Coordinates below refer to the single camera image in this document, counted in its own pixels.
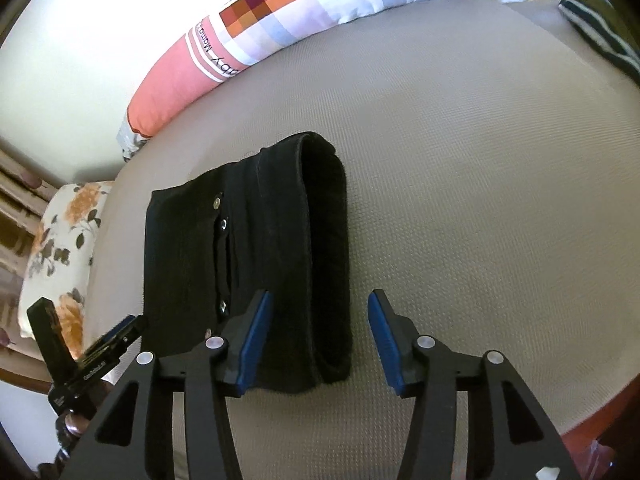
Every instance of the orange flower print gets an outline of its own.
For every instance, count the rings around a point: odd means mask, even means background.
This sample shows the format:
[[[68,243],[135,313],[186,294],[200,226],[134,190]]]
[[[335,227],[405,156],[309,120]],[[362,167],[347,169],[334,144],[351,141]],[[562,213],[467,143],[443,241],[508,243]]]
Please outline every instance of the orange flower print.
[[[70,294],[62,294],[58,298],[56,314],[60,320],[62,337],[69,348],[71,357],[78,359],[82,355],[82,305]]]
[[[65,220],[69,225],[76,225],[94,209],[100,198],[99,184],[84,184],[76,191],[76,196],[66,206]]]
[[[33,235],[33,245],[31,246],[31,256],[40,250],[42,241],[44,239],[44,222],[40,221],[36,234]]]

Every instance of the floral pillow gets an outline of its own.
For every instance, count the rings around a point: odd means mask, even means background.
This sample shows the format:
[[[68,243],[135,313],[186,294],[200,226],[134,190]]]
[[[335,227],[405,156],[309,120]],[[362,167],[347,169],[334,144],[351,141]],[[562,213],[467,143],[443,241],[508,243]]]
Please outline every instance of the floral pillow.
[[[68,184],[53,197],[38,226],[20,292],[22,337],[33,338],[27,309],[41,297],[56,306],[74,359],[82,354],[82,311],[100,216],[113,182]]]

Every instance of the black folded garment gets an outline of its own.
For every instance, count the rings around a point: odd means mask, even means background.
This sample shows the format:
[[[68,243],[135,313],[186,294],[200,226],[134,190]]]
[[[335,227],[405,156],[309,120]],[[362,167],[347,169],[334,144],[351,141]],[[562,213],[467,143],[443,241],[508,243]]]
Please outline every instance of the black folded garment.
[[[258,288],[274,317],[256,386],[298,393],[351,367],[346,179],[313,132],[153,192],[146,212],[142,349],[187,352]]]

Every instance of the textured mattress surface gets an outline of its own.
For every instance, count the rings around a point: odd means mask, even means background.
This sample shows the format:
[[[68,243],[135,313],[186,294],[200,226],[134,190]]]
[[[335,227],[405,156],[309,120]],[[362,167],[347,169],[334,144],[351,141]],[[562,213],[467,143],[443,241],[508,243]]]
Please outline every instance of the textured mattress surface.
[[[640,372],[640,91],[553,7],[517,9],[388,10],[193,104],[111,191],[85,344],[142,311],[152,190],[314,130],[348,180],[353,371],[230,400],[245,478],[395,478],[413,402],[386,386],[370,336],[378,287],[451,349],[504,351],[560,431],[599,409]]]

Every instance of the blue gripper pad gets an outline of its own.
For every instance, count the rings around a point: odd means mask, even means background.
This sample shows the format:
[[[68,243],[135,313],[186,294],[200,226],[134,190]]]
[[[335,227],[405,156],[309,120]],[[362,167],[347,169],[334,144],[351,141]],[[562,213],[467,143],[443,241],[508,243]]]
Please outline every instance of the blue gripper pad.
[[[386,298],[383,298],[382,301],[388,304]],[[367,311],[369,314],[369,326],[378,348],[382,368],[385,371],[386,383],[395,390],[396,395],[402,396],[406,384],[402,376],[401,353],[398,342],[389,325],[389,317],[394,316],[394,314],[393,312],[385,313],[385,309],[383,309],[375,290],[369,295]]]
[[[236,388],[240,395],[244,395],[245,391],[254,384],[272,318],[273,296],[270,292],[265,292],[260,298],[260,305],[256,310],[239,353]]]

